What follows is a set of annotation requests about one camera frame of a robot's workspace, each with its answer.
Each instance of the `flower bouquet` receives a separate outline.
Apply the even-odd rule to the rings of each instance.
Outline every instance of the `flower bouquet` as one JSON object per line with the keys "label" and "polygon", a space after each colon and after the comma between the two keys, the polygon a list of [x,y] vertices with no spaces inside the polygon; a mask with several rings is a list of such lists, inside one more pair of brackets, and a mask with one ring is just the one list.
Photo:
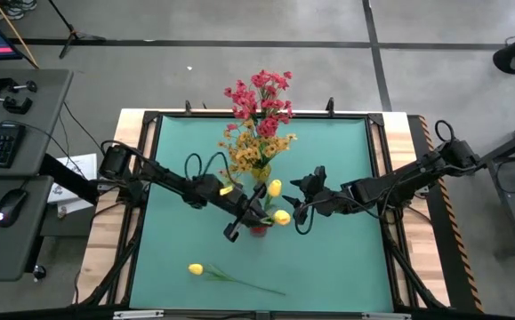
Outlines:
{"label": "flower bouquet", "polygon": [[[262,70],[251,76],[249,87],[237,80],[235,91],[225,89],[225,96],[234,103],[232,109],[235,118],[241,120],[241,124],[228,124],[223,132],[227,141],[218,143],[219,147],[229,152],[232,162],[229,172],[234,174],[234,179],[241,173],[251,172],[257,181],[267,181],[271,172],[270,161],[288,150],[291,141],[296,140],[295,134],[277,136],[279,122],[289,124],[293,117],[292,102],[279,99],[280,93],[289,87],[288,80],[292,77],[288,71],[281,76]],[[224,170],[220,174],[228,177]]]}

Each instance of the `red vase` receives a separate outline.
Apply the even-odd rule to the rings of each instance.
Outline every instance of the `red vase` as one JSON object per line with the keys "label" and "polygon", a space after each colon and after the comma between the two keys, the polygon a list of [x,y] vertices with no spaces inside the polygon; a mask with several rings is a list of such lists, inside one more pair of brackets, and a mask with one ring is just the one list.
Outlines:
{"label": "red vase", "polygon": [[251,236],[264,237],[265,235],[267,235],[267,227],[250,228],[249,232],[251,233]]}

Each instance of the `gray desk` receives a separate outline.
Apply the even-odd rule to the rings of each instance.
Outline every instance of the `gray desk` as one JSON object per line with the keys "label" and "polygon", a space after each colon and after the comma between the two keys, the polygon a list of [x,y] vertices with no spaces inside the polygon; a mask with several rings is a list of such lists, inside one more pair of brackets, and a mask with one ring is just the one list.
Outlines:
{"label": "gray desk", "polygon": [[[26,115],[9,113],[0,103],[0,122],[5,120],[18,121],[52,134],[60,115],[61,104],[71,85],[73,72],[68,70],[0,69],[0,78],[4,77],[11,77],[18,84],[24,84],[26,81],[32,80],[36,82],[38,91],[21,90],[18,93],[11,93],[3,90],[0,93],[1,98],[9,95],[19,103],[24,101],[25,98],[30,98],[34,103]],[[6,170],[0,168],[0,176],[29,177],[37,175],[49,142],[50,138],[48,136],[27,127],[26,135],[21,142],[12,167]]]}
{"label": "gray desk", "polygon": [[[0,199],[12,188],[19,188],[24,179],[0,180]],[[24,187],[28,198],[16,223],[9,228],[0,228],[0,281],[18,280],[26,267],[35,263],[31,255],[52,188],[52,177],[32,178]]]}

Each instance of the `wooden table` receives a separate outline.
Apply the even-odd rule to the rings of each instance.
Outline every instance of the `wooden table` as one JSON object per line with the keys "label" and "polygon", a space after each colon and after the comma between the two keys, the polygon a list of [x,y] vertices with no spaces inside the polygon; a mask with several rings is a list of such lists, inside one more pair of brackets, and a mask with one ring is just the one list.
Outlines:
{"label": "wooden table", "polygon": [[[142,118],[145,111],[156,111],[155,109],[123,109],[119,117],[115,140],[119,140],[130,146],[137,146],[139,135],[141,132]],[[407,115],[401,112],[385,112],[382,113],[385,123],[386,138],[389,145],[391,164],[393,169],[408,164],[416,159],[414,144],[407,121]],[[380,145],[378,132],[376,127],[373,128],[374,144],[378,156],[378,167],[380,172],[385,172],[383,167],[382,147]],[[147,134],[147,144],[145,155],[149,155],[150,142],[154,133],[154,124],[152,124]],[[97,210],[101,210],[115,202],[116,192],[111,192],[102,196]],[[429,216],[427,204],[425,200],[414,198],[412,207]],[[99,284],[105,274],[109,271],[115,260],[117,242],[122,226],[124,207],[122,205],[115,207],[102,215],[98,216],[93,222],[93,228],[89,235],[89,242],[85,251],[81,274],[78,280],[79,299],[83,300],[89,296],[93,289]],[[132,236],[138,211],[133,213],[129,238]],[[445,305],[449,305],[447,296],[447,287],[443,277],[443,271],[439,260],[439,251],[435,243],[432,226],[419,217],[416,213],[405,209],[403,219],[406,231],[407,248],[409,250],[409,258],[414,270],[424,281],[425,285],[433,292],[435,297]],[[395,236],[395,228],[390,228],[391,233]],[[119,286],[117,290],[116,302],[119,302],[125,292],[126,278],[128,275],[127,264],[121,272],[119,278]],[[398,275],[400,296],[404,303],[408,305],[406,279],[403,271],[396,263]]]}

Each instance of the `yellow tulip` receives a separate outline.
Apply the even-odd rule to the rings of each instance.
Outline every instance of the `yellow tulip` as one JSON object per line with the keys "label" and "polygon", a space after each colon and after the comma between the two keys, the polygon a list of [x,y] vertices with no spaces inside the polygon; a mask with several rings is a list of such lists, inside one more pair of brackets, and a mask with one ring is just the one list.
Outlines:
{"label": "yellow tulip", "polygon": [[285,210],[277,210],[275,214],[273,214],[273,220],[277,224],[280,224],[281,226],[286,226],[291,222],[291,215],[288,214]]}
{"label": "yellow tulip", "polygon": [[273,180],[269,187],[267,188],[267,192],[269,193],[269,196],[275,197],[281,195],[281,186],[283,184],[281,183],[281,180]]}
{"label": "yellow tulip", "polygon": [[196,276],[200,276],[201,274],[204,273],[204,266],[202,266],[199,263],[193,263],[188,266],[188,270],[190,273],[192,273]]}

